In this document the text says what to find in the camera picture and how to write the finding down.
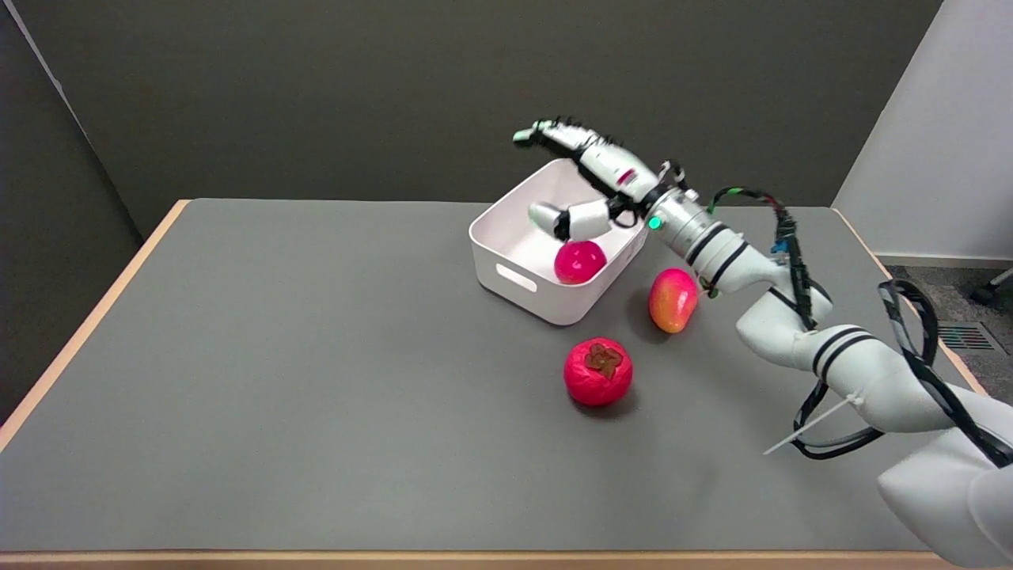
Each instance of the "wooden table edge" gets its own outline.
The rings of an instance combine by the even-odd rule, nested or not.
[[[63,374],[64,370],[67,369],[67,365],[70,364],[70,361],[75,355],[77,355],[77,351],[81,349],[84,342],[88,340],[91,333],[96,327],[98,327],[102,318],[105,317],[109,308],[112,307],[112,304],[116,303],[116,300],[120,299],[120,295],[123,294],[125,289],[127,289],[127,284],[130,282],[131,278],[137,274],[138,269],[140,269],[141,265],[144,264],[145,259],[148,258],[151,251],[154,250],[156,245],[158,245],[162,236],[164,236],[165,232],[169,230],[172,223],[176,221],[176,218],[179,217],[179,214],[183,211],[183,208],[186,207],[187,202],[189,202],[189,199],[180,199],[172,206],[169,213],[165,215],[165,218],[163,218],[158,224],[155,231],[153,231],[147,241],[144,242],[144,245],[141,245],[141,248],[138,249],[134,258],[127,263],[127,266],[120,273],[120,276],[112,281],[112,287],[109,288],[109,291],[102,296],[101,301],[98,302],[95,309],[91,310],[91,313],[88,314],[87,318],[85,318],[84,323],[78,327],[74,336],[67,341],[67,344],[64,345],[60,353],[57,354],[57,357],[50,363],[49,368],[46,369],[46,372],[43,373],[42,377],[40,377],[35,386],[31,387],[31,390],[28,391],[28,394],[24,397],[24,400],[18,404],[17,408],[14,409],[14,412],[9,418],[7,418],[7,421],[0,426],[0,453],[3,453],[4,449],[7,447],[7,444],[10,443],[14,434],[17,433],[17,430],[21,428],[25,420],[28,419],[28,416],[35,409],[35,406],[42,402],[46,393],[53,388],[53,385],[56,384],[60,375]]]
[[[24,424],[35,406],[56,384],[60,375],[80,350],[91,333],[108,313],[112,304],[127,288],[154,250],[155,246],[176,221],[189,199],[177,200],[158,224],[134,258],[112,282],[105,296],[84,320],[60,351],[54,361],[0,426],[0,453],[10,443],[17,430]],[[865,241],[844,215],[831,208],[848,226],[869,256],[887,277],[886,267],[872,253]],[[970,374],[963,361],[940,343],[943,354],[949,358],[967,384],[981,394],[986,394],[981,384]],[[68,552],[68,553],[0,553],[2,568],[173,568],[186,564],[187,568],[245,568],[255,565],[259,570],[276,568],[334,568],[341,570],[381,570],[403,568],[528,568],[570,569],[575,566],[611,570],[668,569],[719,570],[734,565],[736,568],[755,570],[903,570],[907,568],[953,568],[930,552],[853,552],[853,551],[679,551],[679,552],[310,552],[310,551],[145,551],[145,552]]]
[[[25,553],[0,555],[3,568],[291,568],[334,570],[952,570],[928,552],[681,551],[681,552],[312,552],[184,551]]]

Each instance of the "zip tie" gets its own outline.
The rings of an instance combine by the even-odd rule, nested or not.
[[[857,392],[853,393],[853,394],[849,394],[847,398],[845,398],[841,402],[838,402],[836,406],[834,406],[830,410],[827,410],[823,414],[820,414],[820,416],[817,416],[816,419],[814,419],[811,422],[805,424],[804,426],[798,428],[797,430],[795,430],[788,437],[785,437],[781,441],[778,441],[773,447],[771,447],[770,450],[767,450],[766,452],[764,452],[763,455],[764,456],[769,456],[769,455],[773,454],[774,452],[776,452],[778,449],[784,446],[785,444],[791,443],[792,441],[794,441],[795,439],[797,439],[799,435],[801,435],[802,433],[804,433],[805,431],[807,431],[810,427],[819,424],[827,416],[830,416],[831,414],[833,414],[834,412],[837,412],[841,408],[844,408],[848,404],[854,404],[855,406],[860,406],[862,402],[863,402],[863,399],[858,396]]]

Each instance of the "pink ball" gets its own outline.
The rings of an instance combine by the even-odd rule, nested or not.
[[[598,337],[570,350],[563,365],[563,382],[570,397],[586,406],[616,402],[633,383],[633,360],[611,339]]]
[[[594,241],[567,241],[556,253],[556,277],[566,284],[587,282],[605,266],[605,251]]]

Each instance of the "bin handle hole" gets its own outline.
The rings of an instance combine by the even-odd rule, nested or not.
[[[501,274],[508,280],[512,280],[517,284],[520,284],[520,287],[531,292],[532,294],[538,292],[538,284],[536,284],[534,280],[528,278],[513,268],[496,263],[496,272]]]

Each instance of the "white plastic bin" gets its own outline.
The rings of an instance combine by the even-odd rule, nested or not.
[[[565,208],[602,194],[566,159],[549,162],[478,216],[468,228],[478,281],[486,290],[553,325],[572,325],[591,311],[633,255],[643,246],[646,227],[614,227],[595,239],[608,262],[591,280],[564,284],[553,263],[562,245],[528,218],[532,201]],[[623,214],[621,220],[631,213]]]

